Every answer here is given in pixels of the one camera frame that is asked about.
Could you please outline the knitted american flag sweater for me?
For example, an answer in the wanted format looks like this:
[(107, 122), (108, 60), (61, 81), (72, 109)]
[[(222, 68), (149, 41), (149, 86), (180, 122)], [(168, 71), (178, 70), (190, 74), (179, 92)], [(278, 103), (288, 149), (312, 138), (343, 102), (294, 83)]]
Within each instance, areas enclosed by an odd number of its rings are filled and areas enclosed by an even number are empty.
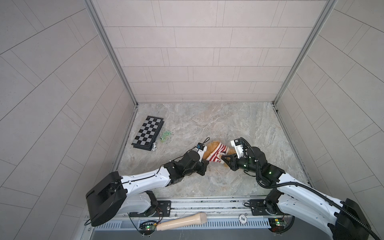
[(227, 155), (230, 152), (230, 149), (220, 142), (214, 142), (211, 146), (214, 146), (214, 148), (212, 150), (208, 150), (210, 154), (206, 157), (206, 160), (209, 162), (224, 164), (225, 162), (221, 157)]

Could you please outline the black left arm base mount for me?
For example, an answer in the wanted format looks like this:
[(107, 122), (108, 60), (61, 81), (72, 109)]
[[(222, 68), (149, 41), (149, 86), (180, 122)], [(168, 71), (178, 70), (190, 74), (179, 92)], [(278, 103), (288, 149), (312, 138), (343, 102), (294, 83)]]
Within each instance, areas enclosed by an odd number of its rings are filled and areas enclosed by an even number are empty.
[(169, 217), (171, 201), (159, 201), (152, 191), (146, 191), (130, 198), (133, 210), (129, 210), (130, 217)]

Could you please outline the tan plush teddy bear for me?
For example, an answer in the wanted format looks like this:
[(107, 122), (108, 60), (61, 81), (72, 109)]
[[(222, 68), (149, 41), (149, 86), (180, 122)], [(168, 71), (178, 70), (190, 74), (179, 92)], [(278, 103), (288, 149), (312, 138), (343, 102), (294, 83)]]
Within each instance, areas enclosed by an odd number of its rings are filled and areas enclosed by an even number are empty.
[[(208, 152), (208, 150), (212, 150), (213, 148), (214, 148), (214, 146), (211, 146), (211, 144), (212, 143), (214, 143), (214, 142), (211, 142), (211, 143), (209, 143), (208, 145), (207, 145), (207, 151), (204, 153), (204, 156), (203, 156), (203, 160), (206, 160), (206, 157), (210, 154), (209, 152)], [(228, 155), (232, 155), (232, 154), (235, 154), (236, 153), (236, 151), (235, 151), (235, 149), (233, 149), (233, 148), (229, 148), (230, 149), (230, 152), (228, 153)]]

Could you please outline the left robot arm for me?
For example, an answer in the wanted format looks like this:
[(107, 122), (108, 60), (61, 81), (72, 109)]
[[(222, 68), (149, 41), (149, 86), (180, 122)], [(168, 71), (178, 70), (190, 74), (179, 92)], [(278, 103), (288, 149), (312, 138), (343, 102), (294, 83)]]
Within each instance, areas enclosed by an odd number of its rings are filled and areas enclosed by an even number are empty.
[(100, 226), (116, 215), (156, 212), (158, 201), (152, 190), (177, 184), (184, 177), (205, 175), (209, 161), (203, 159), (206, 148), (194, 148), (180, 160), (172, 160), (159, 169), (134, 176), (111, 172), (86, 193), (90, 224)]

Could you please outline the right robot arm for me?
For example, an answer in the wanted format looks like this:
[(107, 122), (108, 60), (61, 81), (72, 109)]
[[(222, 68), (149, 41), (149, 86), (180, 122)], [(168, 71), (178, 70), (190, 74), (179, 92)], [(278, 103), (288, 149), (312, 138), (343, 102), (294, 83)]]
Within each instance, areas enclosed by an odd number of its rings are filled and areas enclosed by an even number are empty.
[(280, 211), (291, 215), (318, 228), (333, 240), (379, 239), (355, 201), (342, 201), (301, 183), (283, 169), (268, 163), (259, 148), (242, 147), (240, 153), (222, 155), (221, 159), (233, 171), (242, 169), (254, 173), (259, 186), (270, 190), (265, 206), (271, 214)]

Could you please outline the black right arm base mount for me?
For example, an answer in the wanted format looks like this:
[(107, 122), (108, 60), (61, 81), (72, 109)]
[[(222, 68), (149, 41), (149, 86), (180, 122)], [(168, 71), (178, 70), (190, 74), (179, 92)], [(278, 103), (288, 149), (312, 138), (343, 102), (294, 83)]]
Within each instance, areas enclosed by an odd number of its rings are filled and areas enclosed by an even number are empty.
[(249, 208), (253, 216), (283, 216), (284, 213), (278, 207), (279, 198), (284, 193), (277, 189), (272, 191), (262, 200), (249, 200), (244, 203), (246, 208)]

